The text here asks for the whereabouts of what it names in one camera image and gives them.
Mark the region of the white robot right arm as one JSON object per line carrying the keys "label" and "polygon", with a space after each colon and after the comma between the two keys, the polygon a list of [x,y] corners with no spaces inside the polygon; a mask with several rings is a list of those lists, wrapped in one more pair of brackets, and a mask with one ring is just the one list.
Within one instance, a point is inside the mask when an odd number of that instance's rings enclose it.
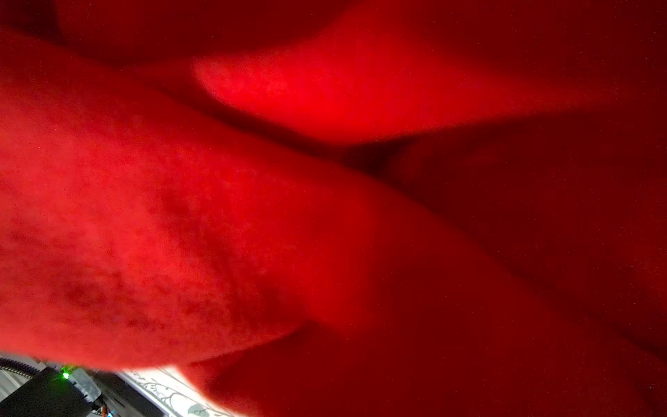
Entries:
{"label": "white robot right arm", "polygon": [[34,368],[3,358],[1,370],[27,382],[1,401],[3,416],[165,416],[117,375],[83,368]]}

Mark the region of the red t-shirt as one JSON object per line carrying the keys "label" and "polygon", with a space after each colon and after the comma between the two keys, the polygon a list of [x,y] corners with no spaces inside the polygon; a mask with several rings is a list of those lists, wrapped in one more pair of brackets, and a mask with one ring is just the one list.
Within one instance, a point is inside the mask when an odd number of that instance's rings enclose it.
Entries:
{"label": "red t-shirt", "polygon": [[4,1],[1,349],[246,416],[663,416],[663,1]]}

